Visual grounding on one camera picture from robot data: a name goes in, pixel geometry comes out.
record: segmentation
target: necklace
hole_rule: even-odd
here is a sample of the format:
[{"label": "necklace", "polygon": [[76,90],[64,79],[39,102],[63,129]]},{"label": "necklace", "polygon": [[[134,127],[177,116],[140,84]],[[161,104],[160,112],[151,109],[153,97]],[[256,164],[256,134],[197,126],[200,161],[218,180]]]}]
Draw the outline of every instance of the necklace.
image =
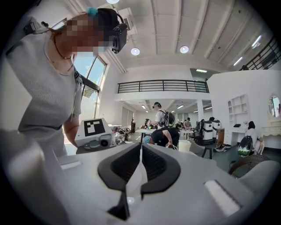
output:
[{"label": "necklace", "polygon": [[57,47],[57,42],[56,42],[56,36],[54,36],[54,45],[59,53],[59,55],[63,58],[63,59],[71,59],[71,56],[69,58],[66,58],[66,57],[63,57],[62,54],[60,53],[60,51],[58,50],[58,47]]}]

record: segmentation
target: ceiling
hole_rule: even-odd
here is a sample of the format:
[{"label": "ceiling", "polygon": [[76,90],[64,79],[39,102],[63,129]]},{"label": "ceiling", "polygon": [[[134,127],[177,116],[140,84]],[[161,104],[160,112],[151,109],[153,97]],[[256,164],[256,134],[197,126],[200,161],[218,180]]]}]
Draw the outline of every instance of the ceiling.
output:
[{"label": "ceiling", "polygon": [[[87,6],[107,6],[106,0],[80,1]],[[120,0],[114,7],[130,7],[137,28],[137,34],[129,35],[117,55],[125,68],[156,62],[160,56],[168,55],[171,64],[185,65],[197,59],[239,70],[272,35],[245,0]],[[259,35],[260,45],[244,55]],[[180,53],[181,46],[188,46],[189,52]],[[140,49],[138,56],[130,53],[133,47]],[[234,67],[241,56],[243,59]]]},{"label": "ceiling", "polygon": [[[138,112],[148,111],[153,112],[153,105],[155,102],[159,102],[162,106],[162,109],[171,112],[175,110],[174,113],[192,113],[197,110],[197,100],[196,99],[149,99],[149,100],[134,100],[134,101],[122,101],[126,106],[129,105],[131,108],[135,109]],[[208,108],[212,106],[211,100],[202,100],[203,108]]]}]

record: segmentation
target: mirror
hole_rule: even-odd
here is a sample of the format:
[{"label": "mirror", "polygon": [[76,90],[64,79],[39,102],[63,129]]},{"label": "mirror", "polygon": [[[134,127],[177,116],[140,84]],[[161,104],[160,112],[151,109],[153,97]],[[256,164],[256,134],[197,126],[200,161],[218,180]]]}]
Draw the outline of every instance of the mirror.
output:
[{"label": "mirror", "polygon": [[269,100],[269,113],[274,116],[278,117],[280,115],[280,100],[275,95],[271,96]]}]

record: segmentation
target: bucket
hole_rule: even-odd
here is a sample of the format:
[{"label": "bucket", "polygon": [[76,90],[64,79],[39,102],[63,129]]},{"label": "bucket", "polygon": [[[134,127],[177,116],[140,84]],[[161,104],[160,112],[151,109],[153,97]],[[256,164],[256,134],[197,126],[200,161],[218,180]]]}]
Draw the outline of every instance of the bucket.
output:
[{"label": "bucket", "polygon": [[191,143],[187,140],[179,140],[179,151],[180,152],[189,152]]}]

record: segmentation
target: metal railing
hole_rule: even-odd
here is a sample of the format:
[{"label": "metal railing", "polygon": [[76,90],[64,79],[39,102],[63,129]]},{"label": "metal railing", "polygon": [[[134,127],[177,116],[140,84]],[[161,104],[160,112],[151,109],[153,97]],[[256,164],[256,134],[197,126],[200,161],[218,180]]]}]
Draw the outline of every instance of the metal railing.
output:
[{"label": "metal railing", "polygon": [[252,69],[269,69],[281,59],[281,52],[278,42],[274,37],[266,44],[266,46],[240,70]]},{"label": "metal railing", "polygon": [[204,81],[142,80],[118,84],[118,94],[144,91],[194,91],[209,93],[208,85]]}]

